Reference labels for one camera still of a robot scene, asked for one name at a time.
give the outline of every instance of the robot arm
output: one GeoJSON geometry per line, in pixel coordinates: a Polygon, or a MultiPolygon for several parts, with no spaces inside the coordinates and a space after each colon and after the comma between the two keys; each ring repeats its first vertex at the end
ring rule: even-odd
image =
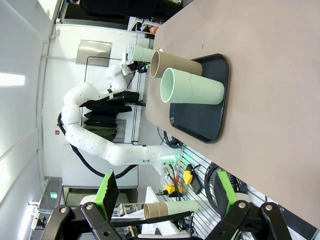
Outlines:
{"type": "Polygon", "coordinates": [[[89,83],[81,83],[68,91],[64,96],[64,107],[62,108],[61,119],[66,126],[66,140],[78,149],[106,159],[112,165],[151,164],[160,175],[166,175],[166,164],[175,164],[175,158],[168,158],[167,156],[175,156],[175,149],[166,145],[116,145],[81,127],[80,106],[82,104],[89,100],[101,100],[107,97],[112,98],[113,94],[121,93],[127,88],[121,65],[108,68],[106,74],[110,81],[110,89],[99,92],[89,83]]]}

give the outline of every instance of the beige tabletop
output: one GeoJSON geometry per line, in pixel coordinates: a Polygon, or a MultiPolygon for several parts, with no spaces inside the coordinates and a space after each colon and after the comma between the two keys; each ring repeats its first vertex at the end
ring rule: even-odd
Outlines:
{"type": "Polygon", "coordinates": [[[195,0],[158,29],[154,49],[225,55],[229,90],[215,143],[171,126],[159,78],[146,118],[320,228],[320,1],[195,0]]]}

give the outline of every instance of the tray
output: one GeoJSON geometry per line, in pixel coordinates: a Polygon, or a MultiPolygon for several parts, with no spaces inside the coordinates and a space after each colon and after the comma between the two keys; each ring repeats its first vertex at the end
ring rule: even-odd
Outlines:
{"type": "Polygon", "coordinates": [[[229,65],[227,59],[219,53],[197,58],[194,61],[201,63],[202,77],[224,85],[223,100],[218,105],[171,103],[170,123],[174,128],[204,143],[212,143],[218,139],[223,123],[229,65]]]}

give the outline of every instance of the green light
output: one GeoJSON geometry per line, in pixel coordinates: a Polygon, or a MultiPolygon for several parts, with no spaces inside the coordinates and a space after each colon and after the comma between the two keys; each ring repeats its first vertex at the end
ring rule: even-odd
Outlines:
{"type": "Polygon", "coordinates": [[[50,198],[57,199],[58,194],[56,192],[50,192],[50,198]]]}

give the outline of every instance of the metal grate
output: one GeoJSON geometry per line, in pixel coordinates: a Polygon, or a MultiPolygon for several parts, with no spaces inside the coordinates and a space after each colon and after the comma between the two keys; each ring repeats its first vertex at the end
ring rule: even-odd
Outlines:
{"type": "MultiPolygon", "coordinates": [[[[204,189],[201,190],[200,194],[196,195],[192,190],[191,186],[187,186],[183,181],[183,173],[188,164],[192,166],[196,166],[200,164],[201,166],[195,169],[196,174],[200,178],[202,184],[204,185],[204,179],[206,170],[209,166],[210,161],[208,158],[202,156],[192,148],[185,146],[182,150],[180,161],[176,165],[176,176],[179,179],[179,184],[183,187],[183,191],[185,192],[181,199],[183,201],[195,200],[199,204],[199,211],[194,214],[194,228],[198,237],[205,239],[211,230],[216,226],[216,224],[221,220],[220,215],[213,210],[209,201],[206,197],[206,192],[204,189]]],[[[164,176],[160,181],[160,191],[164,189],[164,185],[171,184],[171,180],[169,177],[164,176]]],[[[266,197],[261,192],[257,191],[251,186],[248,186],[248,195],[250,196],[252,203],[260,206],[262,203],[268,201],[273,202],[270,198],[266,197]]],[[[175,198],[170,198],[168,196],[164,196],[165,201],[175,201],[175,198]]],[[[292,239],[294,240],[305,240],[298,233],[289,228],[292,239]]],[[[248,232],[242,233],[242,238],[244,240],[253,240],[253,237],[248,232]]]]}

